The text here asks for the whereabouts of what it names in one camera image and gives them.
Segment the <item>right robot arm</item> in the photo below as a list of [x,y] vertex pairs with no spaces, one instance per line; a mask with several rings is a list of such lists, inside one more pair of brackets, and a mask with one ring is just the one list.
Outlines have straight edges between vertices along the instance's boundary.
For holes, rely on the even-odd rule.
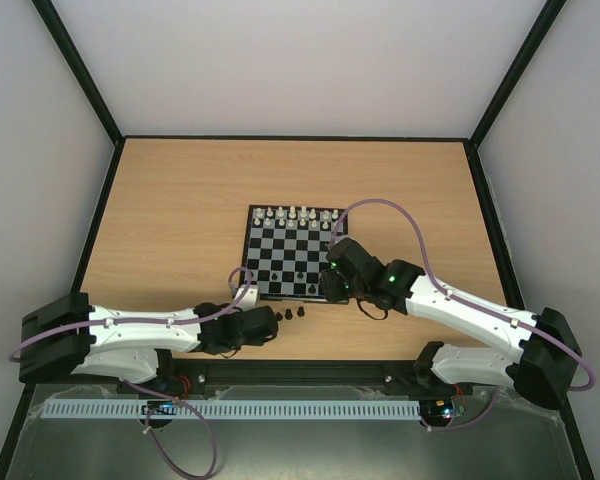
[[382,264],[348,237],[332,244],[326,258],[319,282],[328,302],[370,303],[383,313],[433,320],[482,342],[480,348],[467,349],[430,344],[416,367],[423,389],[435,392],[458,383],[501,386],[549,410],[561,409],[573,391],[581,349],[562,313],[486,301],[409,262]]

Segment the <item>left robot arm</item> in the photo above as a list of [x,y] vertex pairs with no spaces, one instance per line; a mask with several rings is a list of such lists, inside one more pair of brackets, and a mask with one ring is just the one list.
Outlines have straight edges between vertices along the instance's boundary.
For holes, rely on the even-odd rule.
[[248,289],[231,303],[134,312],[71,293],[23,318],[21,341],[9,359],[23,383],[87,375],[143,384],[167,375],[170,352],[221,355],[275,339],[276,314],[256,300]]

